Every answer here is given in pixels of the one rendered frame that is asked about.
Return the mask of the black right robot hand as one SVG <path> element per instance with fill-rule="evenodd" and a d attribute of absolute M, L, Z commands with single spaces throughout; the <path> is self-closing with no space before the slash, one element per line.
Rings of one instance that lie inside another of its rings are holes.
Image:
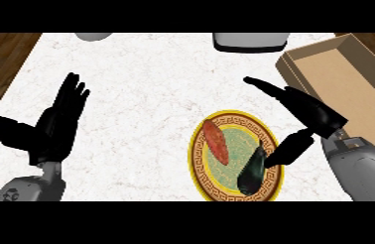
<path fill-rule="evenodd" d="M 270 97 L 273 97 L 306 126 L 304 129 L 289 134 L 278 148 L 270 153 L 264 166 L 269 169 L 276 165 L 289 165 L 313 144 L 312 135 L 328 139 L 340 130 L 348 120 L 343 115 L 313 96 L 298 89 L 286 86 L 279 88 L 269 82 L 245 77 L 244 82 L 254 85 Z"/>

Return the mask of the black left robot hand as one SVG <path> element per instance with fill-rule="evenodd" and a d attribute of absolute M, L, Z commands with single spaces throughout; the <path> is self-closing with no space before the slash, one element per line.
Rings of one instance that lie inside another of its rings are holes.
<path fill-rule="evenodd" d="M 89 95 L 80 76 L 71 72 L 35 126 L 0 116 L 0 143 L 28 152 L 31 166 L 61 162 L 68 157 Z"/>

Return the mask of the cardboard box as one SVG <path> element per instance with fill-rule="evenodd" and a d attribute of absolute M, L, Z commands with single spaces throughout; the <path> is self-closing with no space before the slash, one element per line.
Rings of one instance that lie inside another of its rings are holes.
<path fill-rule="evenodd" d="M 375 145 L 375 54 L 353 34 L 285 51 L 276 63 L 286 85 L 348 120 L 348 137 Z"/>

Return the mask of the yellow patterned plate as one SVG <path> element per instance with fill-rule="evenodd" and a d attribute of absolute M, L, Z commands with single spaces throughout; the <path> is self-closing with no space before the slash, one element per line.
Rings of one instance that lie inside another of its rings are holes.
<path fill-rule="evenodd" d="M 195 186 L 207 200 L 258 201 L 275 200 L 282 189 L 284 167 L 264 171 L 260 190 L 244 195 L 238 189 L 238 175 L 258 145 L 264 145 L 270 154 L 278 145 L 276 136 L 263 121 L 239 110 L 222 110 L 208 117 L 223 131 L 229 150 L 229 165 L 224 166 L 211 153 L 205 136 L 204 123 L 199 123 L 189 145 L 189 170 Z"/>

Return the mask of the dark eggplant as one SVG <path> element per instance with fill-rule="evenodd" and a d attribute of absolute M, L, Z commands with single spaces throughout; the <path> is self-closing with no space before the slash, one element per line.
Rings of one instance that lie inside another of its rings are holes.
<path fill-rule="evenodd" d="M 258 145 L 238 176 L 238 189 L 244 195 L 255 194 L 261 188 L 266 158 L 264 147 Z"/>

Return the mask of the grey rounded object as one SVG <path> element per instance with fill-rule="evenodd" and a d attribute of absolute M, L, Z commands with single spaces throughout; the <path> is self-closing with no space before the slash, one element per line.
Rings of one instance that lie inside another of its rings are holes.
<path fill-rule="evenodd" d="M 95 42 L 108 38 L 109 33 L 77 33 L 77 37 L 86 42 Z"/>

